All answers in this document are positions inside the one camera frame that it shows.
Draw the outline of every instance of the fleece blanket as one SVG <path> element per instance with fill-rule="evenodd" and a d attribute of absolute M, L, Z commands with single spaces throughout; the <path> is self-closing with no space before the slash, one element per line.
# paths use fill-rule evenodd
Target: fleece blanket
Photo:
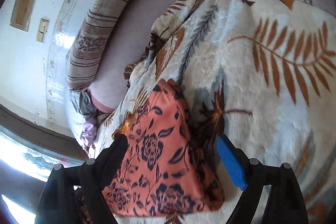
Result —
<path fill-rule="evenodd" d="M 151 30 L 150 53 L 131 74 L 122 103 L 100 127 L 89 155 L 112 134 L 160 79 L 182 88 L 194 134 L 221 182 L 218 212 L 175 216 L 179 223 L 225 223 L 241 191 L 214 150 L 224 132 L 265 165 L 289 162 L 311 224 L 323 223 L 336 202 L 336 19 L 296 0 L 177 0 Z M 254 223 L 261 220 L 264 187 Z M 120 218 L 119 223 L 163 223 Z"/>

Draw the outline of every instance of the gray cloth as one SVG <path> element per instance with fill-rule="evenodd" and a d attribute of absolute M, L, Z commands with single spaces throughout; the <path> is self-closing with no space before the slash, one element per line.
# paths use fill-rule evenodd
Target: gray cloth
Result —
<path fill-rule="evenodd" d="M 97 133 L 97 109 L 87 90 L 65 90 L 66 117 L 70 130 L 84 150 L 93 143 Z"/>

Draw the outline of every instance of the white wall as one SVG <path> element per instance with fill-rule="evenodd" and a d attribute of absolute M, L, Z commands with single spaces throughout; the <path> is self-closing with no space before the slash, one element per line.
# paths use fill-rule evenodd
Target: white wall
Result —
<path fill-rule="evenodd" d="M 19 116 L 72 136 L 65 115 L 48 122 L 45 68 L 53 28 L 64 0 L 36 0 L 28 32 L 11 27 L 15 0 L 0 9 L 0 103 Z M 49 20 L 44 43 L 36 41 L 41 18 Z"/>

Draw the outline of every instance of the orange floral fabric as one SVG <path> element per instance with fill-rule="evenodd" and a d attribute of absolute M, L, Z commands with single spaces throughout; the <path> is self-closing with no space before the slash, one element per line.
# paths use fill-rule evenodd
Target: orange floral fabric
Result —
<path fill-rule="evenodd" d="M 189 111 L 173 80 L 160 80 L 135 124 L 111 184 L 102 191 L 111 211 L 124 216 L 168 216 L 218 210 L 224 201 L 200 148 L 193 149 Z"/>

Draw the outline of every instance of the black flower pattern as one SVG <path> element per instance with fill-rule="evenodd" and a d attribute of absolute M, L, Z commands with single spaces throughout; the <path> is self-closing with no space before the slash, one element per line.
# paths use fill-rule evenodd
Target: black flower pattern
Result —
<path fill-rule="evenodd" d="M 142 106 L 140 106 L 137 109 L 137 116 L 136 116 L 136 121 L 137 122 L 139 121 L 139 119 L 142 115 L 147 115 L 148 107 L 150 107 L 150 106 L 148 105 L 148 100 L 147 100 Z"/>
<path fill-rule="evenodd" d="M 142 159 L 147 162 L 148 169 L 152 171 L 162 154 L 163 143 L 158 141 L 155 134 L 151 134 L 143 138 L 142 144 Z"/>
<path fill-rule="evenodd" d="M 184 99 L 184 95 L 183 95 L 183 93 L 180 90 L 178 85 L 170 84 L 170 86 L 172 87 L 173 91 L 175 92 L 174 100 Z"/>
<path fill-rule="evenodd" d="M 126 197 L 121 188 L 115 188 L 113 198 L 114 198 L 114 201 L 118 204 L 119 210 L 121 210 L 127 203 Z"/>
<path fill-rule="evenodd" d="M 191 196 L 184 195 L 181 185 L 175 184 L 167 187 L 161 183 L 156 189 L 157 210 L 162 214 L 172 215 L 193 213 L 195 202 Z"/>
<path fill-rule="evenodd" d="M 84 52 L 96 52 L 105 48 L 108 37 L 86 37 L 80 35 L 76 38 L 77 47 Z"/>

